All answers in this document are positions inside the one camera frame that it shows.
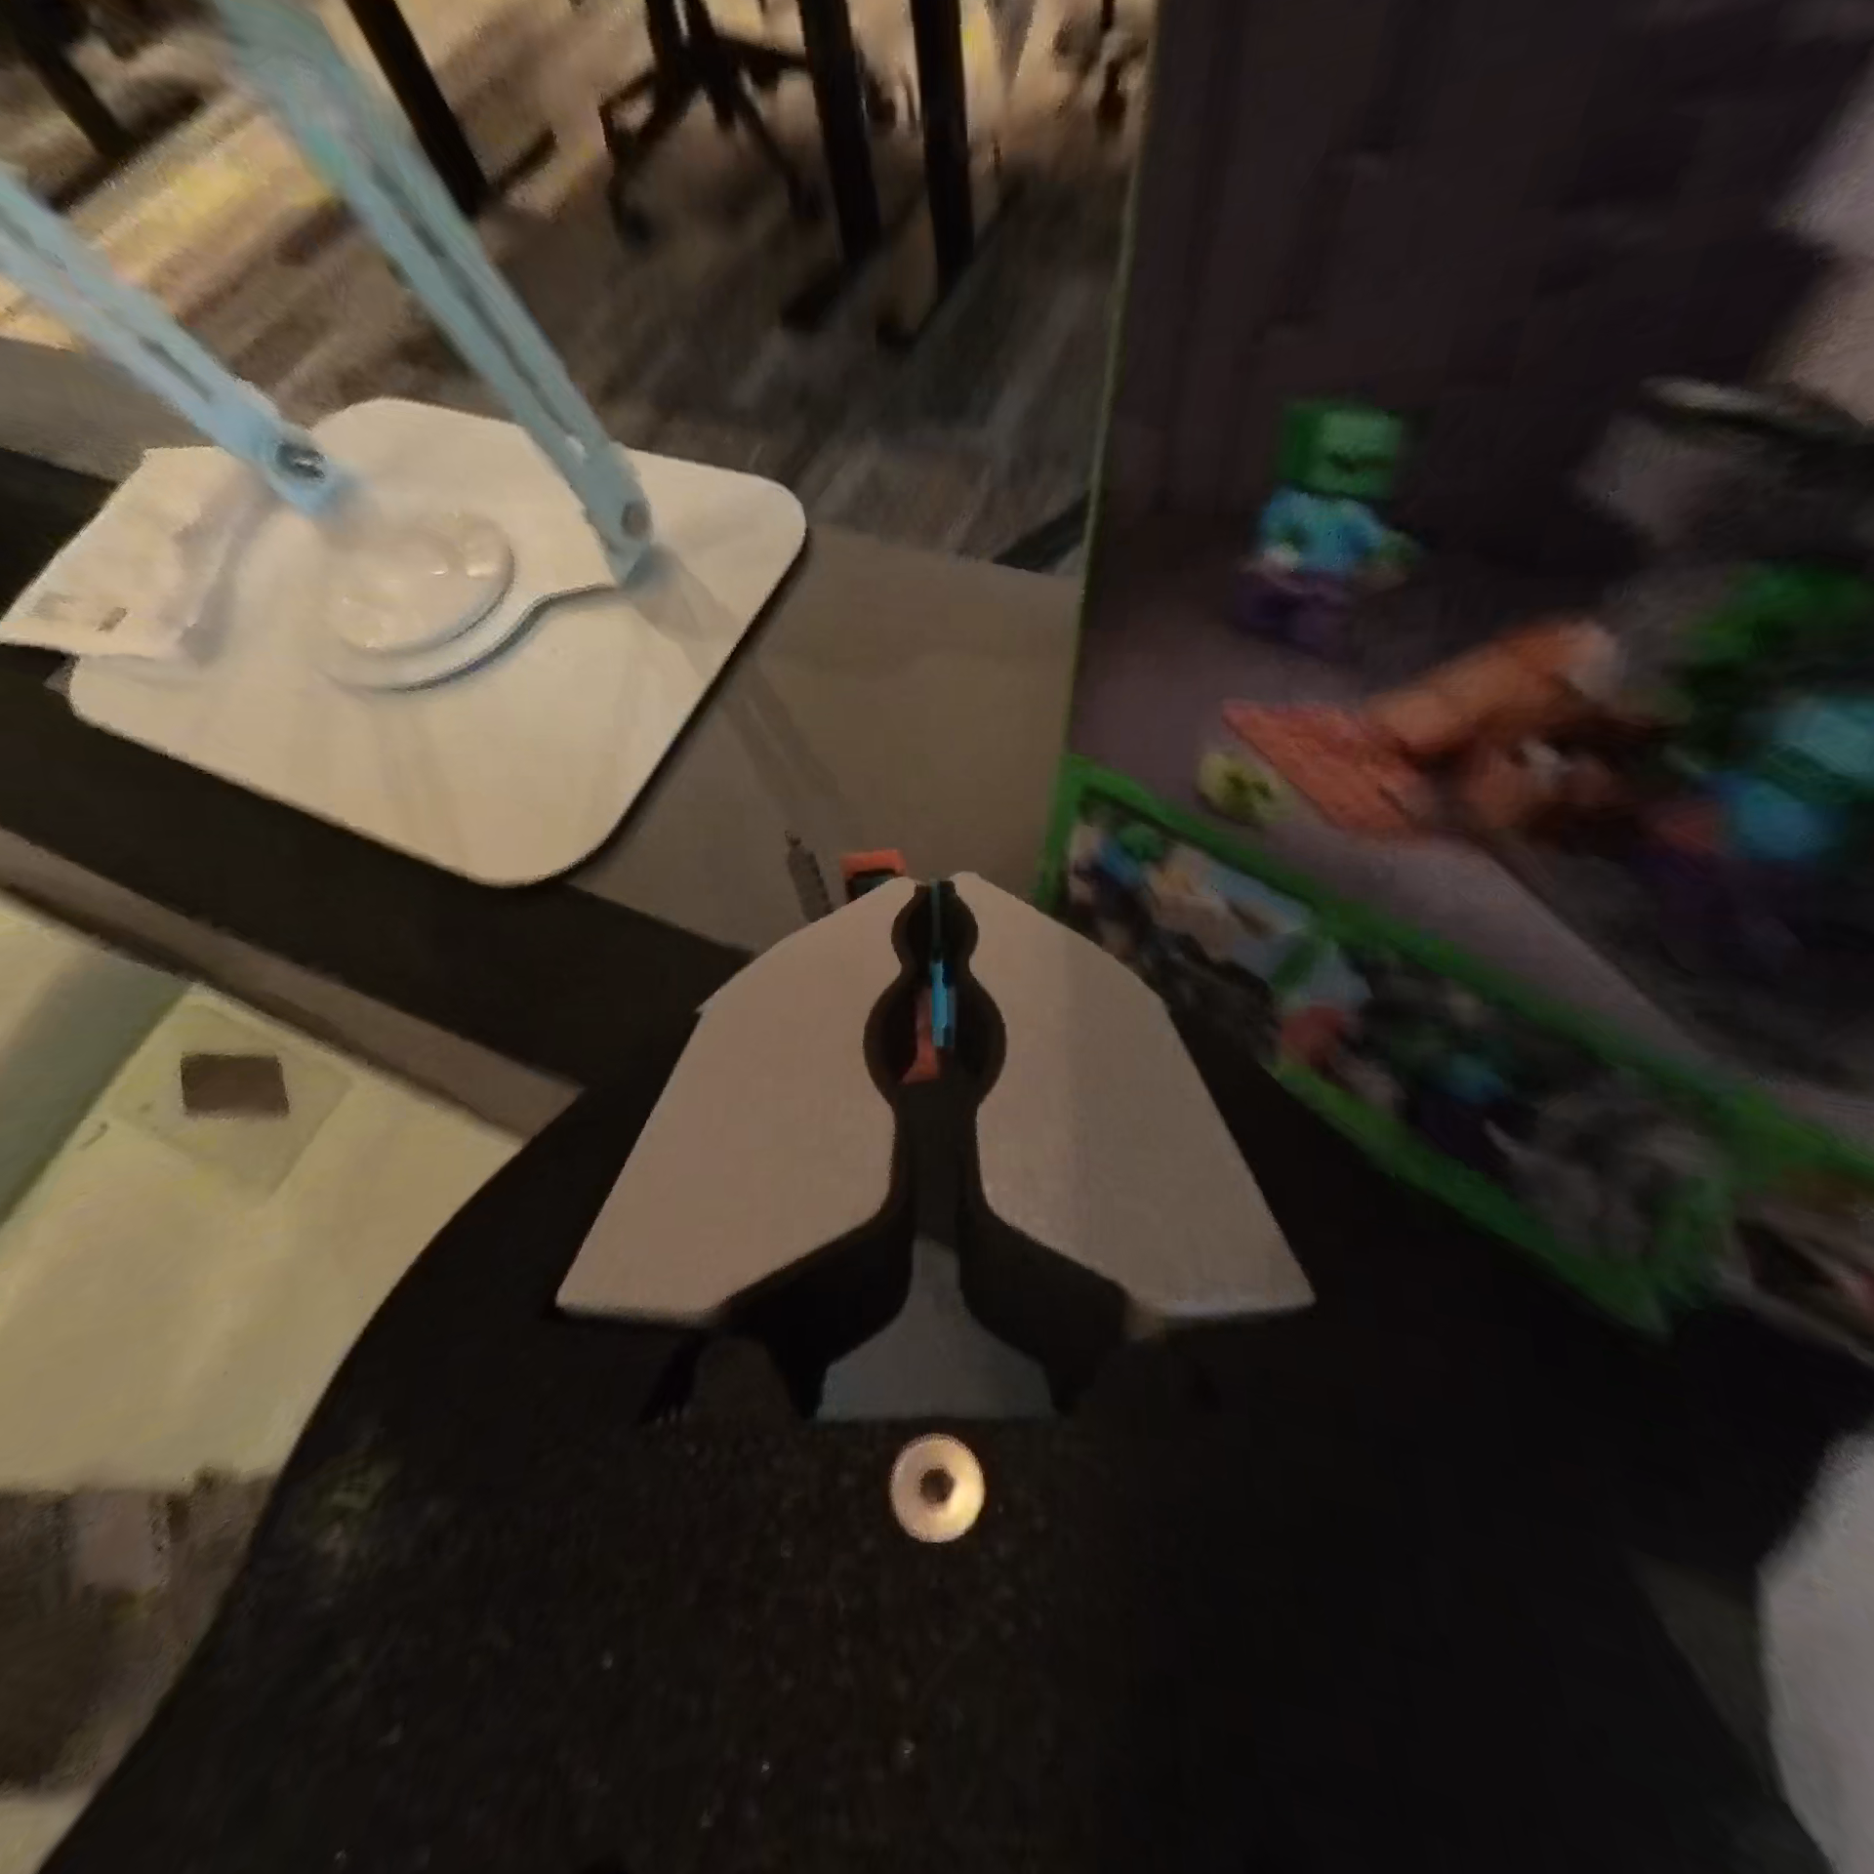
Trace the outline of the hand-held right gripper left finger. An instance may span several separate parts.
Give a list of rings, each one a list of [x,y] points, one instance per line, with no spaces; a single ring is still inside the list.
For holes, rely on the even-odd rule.
[[[899,1121],[868,1034],[903,980],[894,932],[914,901],[889,877],[700,1004],[558,1290],[562,1315],[717,1323],[886,1209]]]

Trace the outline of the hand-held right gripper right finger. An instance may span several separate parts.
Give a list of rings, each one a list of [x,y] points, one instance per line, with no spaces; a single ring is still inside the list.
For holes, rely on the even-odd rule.
[[[1001,1035],[976,1105],[992,1219],[1108,1281],[1136,1326],[1305,1311],[1315,1285],[1160,996],[987,877],[952,890]]]

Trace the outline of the orange and blue brick piece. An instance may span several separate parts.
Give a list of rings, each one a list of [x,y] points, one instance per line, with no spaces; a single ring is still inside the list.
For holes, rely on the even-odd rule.
[[[785,830],[785,866],[806,924],[824,921],[835,904],[820,856],[806,837]],[[841,904],[910,877],[900,849],[858,849],[838,860]],[[942,929],[947,886],[927,886],[923,963],[913,1001],[913,1042],[899,1046],[900,1086],[932,1086],[942,1077],[956,1035],[956,990]]]

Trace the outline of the instruction booklet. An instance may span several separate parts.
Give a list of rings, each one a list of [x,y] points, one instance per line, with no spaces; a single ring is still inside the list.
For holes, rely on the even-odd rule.
[[[567,1091],[416,1080],[4,898],[4,1491],[277,1471]]]

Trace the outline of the grey desk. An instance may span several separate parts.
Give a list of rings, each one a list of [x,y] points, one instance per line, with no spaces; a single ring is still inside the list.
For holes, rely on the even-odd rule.
[[[1767,1772],[1483,1404],[1301,1326],[1160,1422],[658,1419],[550,1290],[582,1101],[353,1335],[222,1613],[47,1872],[1781,1872]]]

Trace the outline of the white tray with clear dish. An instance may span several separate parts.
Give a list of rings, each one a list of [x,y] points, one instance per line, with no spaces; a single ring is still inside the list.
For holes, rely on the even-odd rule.
[[[192,645],[80,659],[71,711],[478,883],[540,883],[607,841],[809,543],[780,482],[623,450],[654,541],[617,586],[517,426],[380,396],[313,436],[389,499],[495,521],[503,604],[453,645],[361,656],[320,633],[316,526],[266,502]]]

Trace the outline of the clear round dome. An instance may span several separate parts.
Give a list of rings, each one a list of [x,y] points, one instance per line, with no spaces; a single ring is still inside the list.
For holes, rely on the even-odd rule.
[[[356,507],[316,535],[306,645],[347,689],[468,676],[520,628],[517,561],[478,512]]]

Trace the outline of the white rounded object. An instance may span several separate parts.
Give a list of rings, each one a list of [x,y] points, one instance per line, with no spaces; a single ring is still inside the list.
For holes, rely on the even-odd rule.
[[[1777,1778],[1834,1872],[1871,1869],[1871,1429],[1819,1468],[1760,1572]]]

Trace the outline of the folded printed leaflet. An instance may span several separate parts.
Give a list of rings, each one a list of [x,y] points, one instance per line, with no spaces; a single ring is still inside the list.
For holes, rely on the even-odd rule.
[[[4,610],[4,645],[66,659],[188,656],[230,562],[274,507],[274,486],[236,457],[146,450]]]

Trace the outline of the green building toy box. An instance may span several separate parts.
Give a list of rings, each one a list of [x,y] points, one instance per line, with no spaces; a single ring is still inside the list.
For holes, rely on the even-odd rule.
[[[1148,82],[1046,901],[1604,1311],[1871,1363],[1871,5]]]

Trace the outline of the black table leg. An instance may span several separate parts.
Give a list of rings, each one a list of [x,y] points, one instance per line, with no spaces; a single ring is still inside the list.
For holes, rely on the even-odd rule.
[[[838,282],[856,278],[885,247],[885,203],[872,163],[872,122],[849,2],[793,2],[821,136],[821,163],[838,243]]]
[[[441,84],[416,43],[416,35],[399,2],[343,2],[353,26],[361,30],[365,50],[389,82],[389,94],[403,109],[416,146],[427,157],[436,178],[444,184],[456,209],[477,219],[495,189],[482,170],[482,157],[471,144],[456,109],[448,104]]]

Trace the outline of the black office chair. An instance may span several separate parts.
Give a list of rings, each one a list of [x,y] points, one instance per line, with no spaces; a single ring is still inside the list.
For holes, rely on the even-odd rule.
[[[695,108],[707,108],[716,127],[744,136],[757,157],[783,184],[788,209],[810,222],[830,201],[809,171],[783,149],[764,112],[764,95],[790,75],[809,78],[806,47],[727,30],[709,2],[645,2],[650,66],[598,104],[602,149],[607,156],[605,205],[626,244],[645,244],[654,222],[633,201],[633,189]],[[868,115],[872,133],[892,129],[894,98],[862,53]]]

